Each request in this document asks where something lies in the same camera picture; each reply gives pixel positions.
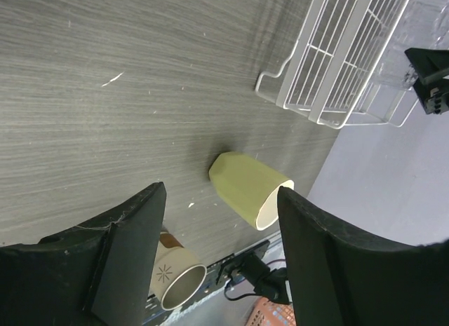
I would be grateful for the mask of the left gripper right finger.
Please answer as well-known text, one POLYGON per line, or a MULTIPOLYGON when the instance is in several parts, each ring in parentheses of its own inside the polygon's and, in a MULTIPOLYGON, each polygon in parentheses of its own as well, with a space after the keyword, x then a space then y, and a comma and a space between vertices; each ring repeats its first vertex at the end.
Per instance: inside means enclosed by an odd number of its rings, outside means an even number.
POLYGON ((285 187, 277 203, 299 324, 448 324, 447 242, 377 236, 285 187))

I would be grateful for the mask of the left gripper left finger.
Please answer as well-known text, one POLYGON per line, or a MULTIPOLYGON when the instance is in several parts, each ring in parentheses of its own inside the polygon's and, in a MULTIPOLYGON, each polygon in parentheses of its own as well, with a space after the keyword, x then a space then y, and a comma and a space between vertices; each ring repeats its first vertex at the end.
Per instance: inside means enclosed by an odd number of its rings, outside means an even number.
POLYGON ((141 325, 163 183, 35 244, 1 248, 2 325, 141 325))

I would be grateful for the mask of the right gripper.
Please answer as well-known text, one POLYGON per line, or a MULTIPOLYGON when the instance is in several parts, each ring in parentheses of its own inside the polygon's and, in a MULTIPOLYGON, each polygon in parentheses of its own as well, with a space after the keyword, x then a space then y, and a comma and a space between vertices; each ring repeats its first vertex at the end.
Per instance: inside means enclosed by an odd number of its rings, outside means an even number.
POLYGON ((418 79, 413 85, 426 114, 448 111, 448 50, 409 48, 405 55, 418 79))

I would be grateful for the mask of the clear plastic cup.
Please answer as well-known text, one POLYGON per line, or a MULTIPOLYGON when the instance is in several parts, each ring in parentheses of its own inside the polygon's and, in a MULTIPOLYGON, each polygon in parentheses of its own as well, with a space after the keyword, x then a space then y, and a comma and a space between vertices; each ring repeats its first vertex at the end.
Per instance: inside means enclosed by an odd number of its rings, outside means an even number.
POLYGON ((405 50, 448 49, 448 0, 410 0, 373 74, 373 81, 408 90, 417 73, 405 50))

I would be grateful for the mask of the glass with brown liquid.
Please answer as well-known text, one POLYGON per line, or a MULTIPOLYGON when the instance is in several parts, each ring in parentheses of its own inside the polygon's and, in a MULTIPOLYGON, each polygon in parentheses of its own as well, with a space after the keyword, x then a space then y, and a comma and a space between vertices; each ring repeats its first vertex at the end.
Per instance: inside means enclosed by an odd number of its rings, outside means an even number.
POLYGON ((174 235, 160 233, 149 291, 163 310, 175 310, 191 299, 206 275, 206 266, 174 235))

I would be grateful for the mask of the yellow mug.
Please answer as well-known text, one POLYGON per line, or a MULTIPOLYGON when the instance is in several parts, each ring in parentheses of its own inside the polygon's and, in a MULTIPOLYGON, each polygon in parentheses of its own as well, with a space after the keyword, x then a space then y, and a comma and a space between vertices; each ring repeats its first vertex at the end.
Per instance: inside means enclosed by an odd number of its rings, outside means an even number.
POLYGON ((248 155, 220 154, 208 176, 218 196, 254 229, 263 231, 278 220, 277 193, 293 189, 289 177, 248 155))

